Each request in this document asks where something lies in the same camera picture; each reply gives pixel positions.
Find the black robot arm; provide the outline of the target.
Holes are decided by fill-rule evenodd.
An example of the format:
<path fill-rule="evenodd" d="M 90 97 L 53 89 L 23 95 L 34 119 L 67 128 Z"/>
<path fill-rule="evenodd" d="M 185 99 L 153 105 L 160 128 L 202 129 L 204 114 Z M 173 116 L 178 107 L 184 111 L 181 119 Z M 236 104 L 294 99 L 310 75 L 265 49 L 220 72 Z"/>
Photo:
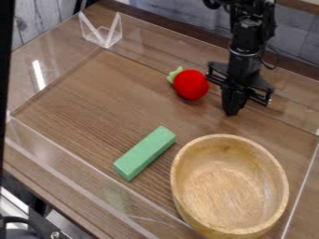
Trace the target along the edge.
<path fill-rule="evenodd" d="M 229 14 L 232 41 L 229 61 L 206 63 L 205 78 L 221 90 L 221 108 L 234 116 L 250 100 L 268 105 L 273 86 L 260 76 L 260 67 L 273 70 L 277 63 L 264 61 L 269 39 L 274 35 L 274 0 L 201 0 L 209 9 L 224 8 Z"/>

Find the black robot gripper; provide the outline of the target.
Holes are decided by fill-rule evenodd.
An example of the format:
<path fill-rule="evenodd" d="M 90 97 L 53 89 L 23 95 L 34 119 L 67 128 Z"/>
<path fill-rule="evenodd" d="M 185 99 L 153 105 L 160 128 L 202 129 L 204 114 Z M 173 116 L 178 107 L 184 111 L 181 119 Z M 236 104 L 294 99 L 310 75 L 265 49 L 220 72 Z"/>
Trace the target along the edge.
<path fill-rule="evenodd" d="M 262 49 L 242 50 L 229 47 L 229 61 L 206 63 L 205 78 L 221 89 L 221 107 L 226 116 L 234 116 L 248 100 L 268 105 L 273 86 L 260 75 Z"/>

